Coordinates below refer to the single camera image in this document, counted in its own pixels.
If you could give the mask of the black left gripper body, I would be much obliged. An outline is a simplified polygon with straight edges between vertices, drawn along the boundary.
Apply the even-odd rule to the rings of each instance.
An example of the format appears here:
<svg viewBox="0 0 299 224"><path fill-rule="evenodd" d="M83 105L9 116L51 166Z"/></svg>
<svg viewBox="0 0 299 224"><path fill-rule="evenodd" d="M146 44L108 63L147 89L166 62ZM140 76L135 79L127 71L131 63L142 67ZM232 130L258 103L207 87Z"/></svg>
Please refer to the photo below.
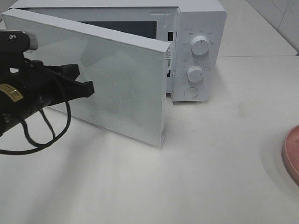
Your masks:
<svg viewBox="0 0 299 224"><path fill-rule="evenodd" d="M49 105L68 103L64 84L70 78L52 79L54 72L41 61L25 60L24 70L0 75L0 114L2 116L29 117Z"/></svg>

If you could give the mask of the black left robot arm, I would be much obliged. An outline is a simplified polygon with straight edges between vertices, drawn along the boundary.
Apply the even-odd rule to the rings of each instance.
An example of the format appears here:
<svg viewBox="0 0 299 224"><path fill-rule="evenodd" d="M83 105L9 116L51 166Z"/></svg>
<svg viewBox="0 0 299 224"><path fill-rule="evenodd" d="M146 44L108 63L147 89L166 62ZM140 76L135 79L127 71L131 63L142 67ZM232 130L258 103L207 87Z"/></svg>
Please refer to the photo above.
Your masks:
<svg viewBox="0 0 299 224"><path fill-rule="evenodd" d="M53 106L94 94L92 81L78 82L77 64L44 65L25 61L26 74L2 71L0 85L0 133L4 134L46 106Z"/></svg>

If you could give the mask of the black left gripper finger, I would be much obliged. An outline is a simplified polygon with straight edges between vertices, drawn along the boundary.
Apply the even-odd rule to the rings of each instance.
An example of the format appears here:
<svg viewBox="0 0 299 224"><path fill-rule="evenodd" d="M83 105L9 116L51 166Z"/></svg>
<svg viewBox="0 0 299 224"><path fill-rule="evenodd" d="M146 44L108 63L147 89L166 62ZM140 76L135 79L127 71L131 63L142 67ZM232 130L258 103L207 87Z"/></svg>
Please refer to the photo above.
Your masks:
<svg viewBox="0 0 299 224"><path fill-rule="evenodd" d="M67 64L60 66L50 66L45 65L46 69L54 72L54 75L51 75L52 79L59 79L60 77L70 78L71 80L76 80L79 76L79 67L77 64Z"/></svg>
<svg viewBox="0 0 299 224"><path fill-rule="evenodd" d="M88 98L94 94L92 81L88 82L67 82L64 84L65 93L68 99Z"/></svg>

